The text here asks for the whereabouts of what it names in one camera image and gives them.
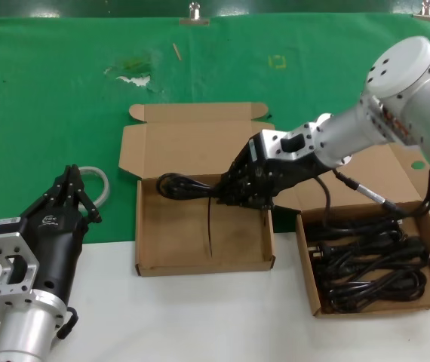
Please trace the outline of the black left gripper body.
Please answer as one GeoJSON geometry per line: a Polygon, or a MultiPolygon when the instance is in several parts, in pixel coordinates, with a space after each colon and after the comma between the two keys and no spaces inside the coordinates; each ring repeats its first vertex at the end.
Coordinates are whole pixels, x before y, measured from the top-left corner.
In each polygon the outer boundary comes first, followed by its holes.
{"type": "Polygon", "coordinates": [[[72,207],[30,207],[20,221],[0,225],[0,235],[18,232],[39,262],[33,283],[67,302],[88,224],[72,207]]]}

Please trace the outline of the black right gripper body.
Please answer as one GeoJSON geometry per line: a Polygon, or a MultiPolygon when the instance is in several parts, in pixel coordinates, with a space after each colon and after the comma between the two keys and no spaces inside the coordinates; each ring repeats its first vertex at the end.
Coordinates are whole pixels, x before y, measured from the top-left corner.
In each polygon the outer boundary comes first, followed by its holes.
{"type": "Polygon", "coordinates": [[[245,164],[255,167],[252,185],[271,196],[319,174],[312,136],[301,132],[260,131],[233,161],[245,164]]]}

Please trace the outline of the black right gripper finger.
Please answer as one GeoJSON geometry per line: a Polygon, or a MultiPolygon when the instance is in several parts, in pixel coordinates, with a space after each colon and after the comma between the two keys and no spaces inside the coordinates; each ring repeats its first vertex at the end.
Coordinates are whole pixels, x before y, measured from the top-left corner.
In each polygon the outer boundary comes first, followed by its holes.
{"type": "Polygon", "coordinates": [[[213,196],[219,200],[251,200],[255,167],[252,164],[231,167],[214,186],[213,196]]]}
{"type": "Polygon", "coordinates": [[[246,181],[220,183],[218,185],[218,203],[255,210],[271,210],[274,207],[270,194],[260,191],[252,183],[246,181]]]}

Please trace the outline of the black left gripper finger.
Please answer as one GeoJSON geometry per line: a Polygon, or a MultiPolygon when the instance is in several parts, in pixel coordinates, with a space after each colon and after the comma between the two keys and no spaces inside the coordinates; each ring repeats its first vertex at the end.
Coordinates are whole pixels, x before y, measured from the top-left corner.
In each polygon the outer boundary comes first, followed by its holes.
{"type": "Polygon", "coordinates": [[[76,164],[73,164],[70,167],[69,199],[70,203],[76,208],[76,210],[79,210],[80,205],[85,209],[84,219],[87,223],[102,222],[99,210],[95,207],[93,201],[84,191],[84,183],[81,178],[81,172],[76,164]]]}
{"type": "Polygon", "coordinates": [[[63,206],[67,199],[70,172],[71,167],[66,166],[64,172],[55,178],[53,185],[24,210],[24,215],[34,216],[41,210],[63,206]]]}

